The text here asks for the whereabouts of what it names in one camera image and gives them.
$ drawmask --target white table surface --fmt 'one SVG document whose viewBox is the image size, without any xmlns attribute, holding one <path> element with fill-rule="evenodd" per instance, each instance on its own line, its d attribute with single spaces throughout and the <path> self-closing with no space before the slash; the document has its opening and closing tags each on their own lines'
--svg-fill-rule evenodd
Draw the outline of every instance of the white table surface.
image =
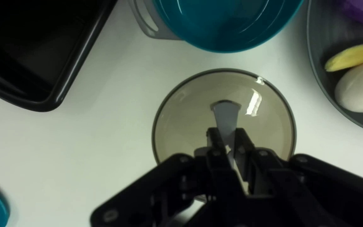
<svg viewBox="0 0 363 227">
<path fill-rule="evenodd" d="M 31 113 L 0 100 L 0 190 L 10 227 L 87 227 L 92 211 L 155 167 L 151 128 L 164 98 L 206 70 L 238 69 L 273 84 L 297 125 L 296 153 L 363 177 L 363 129 L 339 114 L 307 61 L 306 6 L 254 50 L 215 55 L 155 41 L 118 0 L 62 106 Z"/>
</svg>

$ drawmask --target teal bowl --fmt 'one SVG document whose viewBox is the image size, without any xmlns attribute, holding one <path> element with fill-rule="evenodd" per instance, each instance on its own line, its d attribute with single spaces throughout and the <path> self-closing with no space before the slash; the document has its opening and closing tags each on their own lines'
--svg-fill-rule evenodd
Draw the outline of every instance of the teal bowl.
<svg viewBox="0 0 363 227">
<path fill-rule="evenodd" d="M 166 27 L 205 51 L 233 53 L 276 36 L 302 0 L 154 0 Z"/>
</svg>

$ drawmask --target black tray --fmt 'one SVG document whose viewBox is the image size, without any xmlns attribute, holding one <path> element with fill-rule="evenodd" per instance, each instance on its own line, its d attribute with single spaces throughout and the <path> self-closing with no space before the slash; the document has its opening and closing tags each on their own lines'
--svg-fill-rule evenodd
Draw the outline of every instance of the black tray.
<svg viewBox="0 0 363 227">
<path fill-rule="evenodd" d="M 0 98 L 60 105 L 117 0 L 0 0 Z"/>
</svg>

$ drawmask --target black container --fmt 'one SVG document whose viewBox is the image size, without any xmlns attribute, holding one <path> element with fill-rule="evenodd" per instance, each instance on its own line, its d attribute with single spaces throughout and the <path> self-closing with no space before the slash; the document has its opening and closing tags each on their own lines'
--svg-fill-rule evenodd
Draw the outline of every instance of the black container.
<svg viewBox="0 0 363 227">
<path fill-rule="evenodd" d="M 0 0 L 0 98 L 58 108 L 116 2 Z"/>
</svg>

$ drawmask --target yellow object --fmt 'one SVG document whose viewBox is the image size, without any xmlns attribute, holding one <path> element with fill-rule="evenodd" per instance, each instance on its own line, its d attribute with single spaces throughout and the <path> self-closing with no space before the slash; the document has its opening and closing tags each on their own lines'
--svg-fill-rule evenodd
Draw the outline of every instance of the yellow object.
<svg viewBox="0 0 363 227">
<path fill-rule="evenodd" d="M 363 65 L 363 45 L 348 48 L 327 61 L 325 71 L 335 72 Z"/>
</svg>

